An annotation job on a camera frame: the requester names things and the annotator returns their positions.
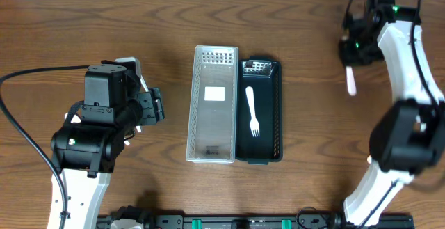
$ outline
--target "black tray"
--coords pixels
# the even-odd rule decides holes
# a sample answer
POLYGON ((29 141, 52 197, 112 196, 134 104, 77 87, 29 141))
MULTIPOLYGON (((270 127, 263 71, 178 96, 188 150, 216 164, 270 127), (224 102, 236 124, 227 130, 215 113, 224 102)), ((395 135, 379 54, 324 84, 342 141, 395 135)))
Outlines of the black tray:
POLYGON ((238 124, 236 159, 249 164, 268 164, 283 157, 281 65, 265 57, 238 63, 238 124), (250 131, 250 111, 245 88, 254 91, 260 137, 250 131))

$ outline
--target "wood grain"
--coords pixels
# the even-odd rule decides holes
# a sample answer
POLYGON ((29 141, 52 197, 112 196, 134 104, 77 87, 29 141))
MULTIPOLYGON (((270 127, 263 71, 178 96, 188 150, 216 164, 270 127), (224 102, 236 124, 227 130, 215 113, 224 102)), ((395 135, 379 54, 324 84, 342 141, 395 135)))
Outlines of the wood grain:
MULTIPOLYGON (((366 170, 373 126, 391 105, 385 65, 355 71, 346 92, 337 58, 348 0, 1 0, 1 74, 136 56, 163 93, 166 119, 147 127, 118 157, 101 214, 123 205, 187 214, 295 214, 311 205, 339 209, 366 170), (196 45, 231 45, 240 57, 282 62, 284 158, 268 166, 185 160, 196 45)), ((364 0, 357 0, 359 8, 364 0)), ((398 0, 413 4, 414 0, 398 0)), ((423 0, 423 45, 445 88, 445 0, 423 0)), ((51 154, 52 134, 83 99, 82 71, 7 82, 6 104, 51 154)), ((46 228, 51 174, 0 115, 0 227, 46 228)), ((445 161, 417 182, 433 182, 445 161)), ((405 189, 387 211, 410 212, 418 228, 445 227, 445 189, 405 189)))

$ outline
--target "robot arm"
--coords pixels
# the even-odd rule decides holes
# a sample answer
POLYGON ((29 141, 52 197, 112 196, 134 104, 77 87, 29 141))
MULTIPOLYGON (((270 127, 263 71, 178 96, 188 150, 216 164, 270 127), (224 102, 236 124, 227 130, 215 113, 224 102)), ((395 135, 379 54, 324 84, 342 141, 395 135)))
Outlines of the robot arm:
POLYGON ((414 39, 421 71, 435 101, 443 102, 423 51, 420 20, 414 19, 414 9, 395 6, 394 0, 368 0, 366 7, 367 20, 349 20, 350 37, 340 42, 340 57, 350 71, 348 83, 353 81, 352 65, 383 58, 394 105, 371 133, 370 166, 343 203, 346 221, 357 226, 375 225, 395 195, 416 174, 439 161, 440 141, 445 139, 443 120, 422 86, 411 50, 410 29, 416 22, 414 39))
MULTIPOLYGON (((137 59, 102 61, 88 68, 85 101, 73 105, 51 140, 52 162, 68 196, 65 229, 96 228, 116 157, 129 144, 125 136, 134 134, 135 127, 154 125, 163 119, 159 89, 147 87, 137 59), (139 92, 141 86, 146 92, 139 92), (75 121, 79 108, 81 118, 75 121)), ((48 229, 59 227, 62 210, 54 176, 52 183, 48 229)))

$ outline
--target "plastic fork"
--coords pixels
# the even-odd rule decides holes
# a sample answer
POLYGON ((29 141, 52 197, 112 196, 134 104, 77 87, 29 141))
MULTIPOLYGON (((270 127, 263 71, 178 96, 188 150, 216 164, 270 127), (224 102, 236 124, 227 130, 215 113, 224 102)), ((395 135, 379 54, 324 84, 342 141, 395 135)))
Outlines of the plastic fork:
POLYGON ((246 87, 245 94, 248 96, 250 116, 252 117, 252 120, 250 121, 250 131, 252 131, 252 136, 256 138, 259 137, 259 123, 257 120, 257 116, 255 115, 255 100, 253 98, 252 87, 246 87))

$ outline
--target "gray plastic container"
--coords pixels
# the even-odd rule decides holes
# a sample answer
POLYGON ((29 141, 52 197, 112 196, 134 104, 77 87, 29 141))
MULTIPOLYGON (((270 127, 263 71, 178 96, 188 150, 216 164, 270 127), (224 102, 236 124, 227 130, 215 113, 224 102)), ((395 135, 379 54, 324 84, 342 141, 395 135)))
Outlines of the gray plastic container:
POLYGON ((195 48, 187 161, 235 161, 237 69, 237 47, 195 48))

